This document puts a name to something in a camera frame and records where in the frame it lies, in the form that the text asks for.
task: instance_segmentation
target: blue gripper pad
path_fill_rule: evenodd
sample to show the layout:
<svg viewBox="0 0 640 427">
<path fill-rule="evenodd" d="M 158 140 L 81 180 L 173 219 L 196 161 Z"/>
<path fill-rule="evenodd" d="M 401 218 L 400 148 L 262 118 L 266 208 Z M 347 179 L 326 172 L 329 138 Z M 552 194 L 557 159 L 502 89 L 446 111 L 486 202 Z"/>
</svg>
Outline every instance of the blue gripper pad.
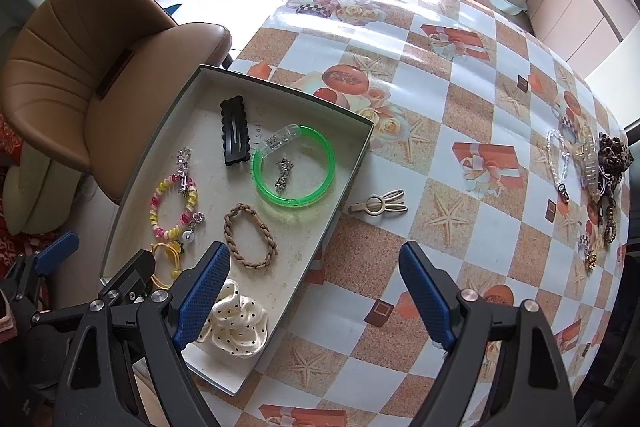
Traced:
<svg viewBox="0 0 640 427">
<path fill-rule="evenodd" d="M 178 349 L 183 350 L 198 338 L 229 274 L 230 263 L 229 249 L 221 243 L 178 310 L 178 327 L 174 334 L 174 344 Z"/>
<path fill-rule="evenodd" d="M 76 232 L 66 232 L 65 235 L 61 235 L 38 254 L 34 266 L 35 272 L 38 275 L 49 275 L 74 253 L 79 245 L 80 239 Z"/>
<path fill-rule="evenodd" d="M 410 243 L 400 249 L 399 269 L 430 337 L 450 350 L 456 337 L 451 330 L 449 306 Z"/>
</svg>

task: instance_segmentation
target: green bangle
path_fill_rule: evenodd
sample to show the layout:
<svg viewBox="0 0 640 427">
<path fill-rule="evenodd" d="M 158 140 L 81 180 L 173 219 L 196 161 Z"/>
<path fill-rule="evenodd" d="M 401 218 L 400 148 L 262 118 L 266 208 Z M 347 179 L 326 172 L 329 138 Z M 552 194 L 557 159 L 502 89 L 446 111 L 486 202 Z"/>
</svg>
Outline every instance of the green bangle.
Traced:
<svg viewBox="0 0 640 427">
<path fill-rule="evenodd" d="M 279 195 L 271 192 L 264 180 L 262 179 L 262 162 L 264 158 L 270 153 L 274 152 L 276 149 L 284 145 L 286 142 L 298 138 L 305 137 L 315 140 L 318 144 L 322 146 L 324 152 L 326 152 L 327 158 L 327 174 L 326 178 L 322 182 L 316 190 L 314 190 L 308 196 L 304 196 L 303 198 L 298 198 L 295 200 L 288 200 L 286 198 L 281 198 Z M 296 208 L 300 206 L 307 206 L 308 204 L 316 203 L 322 196 L 324 196 L 325 192 L 329 189 L 331 183 L 334 181 L 335 175 L 335 154 L 334 148 L 331 147 L 329 140 L 327 140 L 323 135 L 318 133 L 315 129 L 311 129 L 311 127 L 305 127 L 303 125 L 287 125 L 273 137 L 263 142 L 263 146 L 258 148 L 254 153 L 254 160 L 252 163 L 252 168 L 254 171 L 254 180 L 255 186 L 267 200 L 271 201 L 271 203 L 279 204 L 280 206 L 287 206 L 289 208 Z"/>
</svg>

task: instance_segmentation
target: floor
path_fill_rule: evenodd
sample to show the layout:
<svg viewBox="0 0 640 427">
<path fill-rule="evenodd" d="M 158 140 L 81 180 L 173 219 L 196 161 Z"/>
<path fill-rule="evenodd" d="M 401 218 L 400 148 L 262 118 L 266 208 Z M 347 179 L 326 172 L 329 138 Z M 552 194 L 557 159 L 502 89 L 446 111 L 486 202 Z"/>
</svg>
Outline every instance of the floor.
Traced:
<svg viewBox="0 0 640 427">
<path fill-rule="evenodd" d="M 209 22 L 226 26 L 233 39 L 231 55 L 237 57 L 264 20 L 282 0 L 157 0 L 161 6 L 182 4 L 173 14 L 179 24 Z M 520 25 L 521 20 L 514 21 Z M 524 21 L 525 29 L 528 19 Z M 89 178 L 82 186 L 65 230 L 80 236 L 79 250 L 65 261 L 52 279 L 57 307 L 95 298 L 108 233 L 117 206 Z"/>
</svg>

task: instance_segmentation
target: red patterned cushion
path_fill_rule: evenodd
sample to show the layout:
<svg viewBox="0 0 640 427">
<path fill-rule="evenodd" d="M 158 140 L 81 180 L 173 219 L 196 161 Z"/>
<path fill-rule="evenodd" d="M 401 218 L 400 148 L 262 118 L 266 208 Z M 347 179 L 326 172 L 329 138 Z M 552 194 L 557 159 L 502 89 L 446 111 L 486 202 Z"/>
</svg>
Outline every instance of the red patterned cushion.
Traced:
<svg viewBox="0 0 640 427">
<path fill-rule="evenodd" d="M 0 153 L 6 154 L 16 165 L 20 165 L 21 151 L 22 138 L 14 133 L 14 130 L 6 123 L 4 116 L 0 114 Z"/>
<path fill-rule="evenodd" d="M 30 255 L 36 250 L 42 250 L 58 236 L 58 232 L 11 235 L 7 231 L 2 207 L 2 186 L 5 176 L 6 169 L 0 168 L 0 279 L 5 276 L 17 255 L 21 253 Z"/>
</svg>

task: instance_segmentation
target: chair backrest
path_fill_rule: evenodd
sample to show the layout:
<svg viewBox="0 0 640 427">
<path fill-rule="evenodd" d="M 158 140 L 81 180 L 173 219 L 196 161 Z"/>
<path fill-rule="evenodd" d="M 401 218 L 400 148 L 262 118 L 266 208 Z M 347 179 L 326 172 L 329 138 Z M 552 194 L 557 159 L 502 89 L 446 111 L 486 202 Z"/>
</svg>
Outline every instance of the chair backrest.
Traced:
<svg viewBox="0 0 640 427">
<path fill-rule="evenodd" d="M 33 148 L 90 171 L 83 128 L 95 89 L 124 50 L 175 25 L 154 0 L 44 1 L 0 73 L 4 117 Z"/>
</svg>

